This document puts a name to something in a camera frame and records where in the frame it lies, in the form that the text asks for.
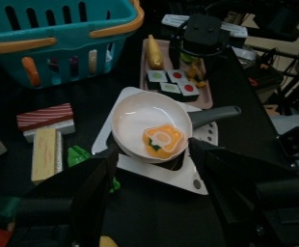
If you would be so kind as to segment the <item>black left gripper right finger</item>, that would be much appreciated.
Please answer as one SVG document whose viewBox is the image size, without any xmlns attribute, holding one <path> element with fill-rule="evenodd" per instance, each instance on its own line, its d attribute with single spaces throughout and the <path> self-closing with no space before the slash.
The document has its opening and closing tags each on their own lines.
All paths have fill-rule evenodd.
<svg viewBox="0 0 299 247">
<path fill-rule="evenodd" d="M 188 149 L 228 247 L 299 247 L 299 175 L 194 138 Z"/>
</svg>

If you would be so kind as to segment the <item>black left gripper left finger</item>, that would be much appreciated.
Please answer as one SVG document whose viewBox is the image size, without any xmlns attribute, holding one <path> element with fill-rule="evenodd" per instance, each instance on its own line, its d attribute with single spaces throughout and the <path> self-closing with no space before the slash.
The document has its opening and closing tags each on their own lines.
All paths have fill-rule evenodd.
<svg viewBox="0 0 299 247">
<path fill-rule="evenodd" d="M 22 196 L 6 247 L 98 247 L 115 148 L 45 179 Z"/>
</svg>

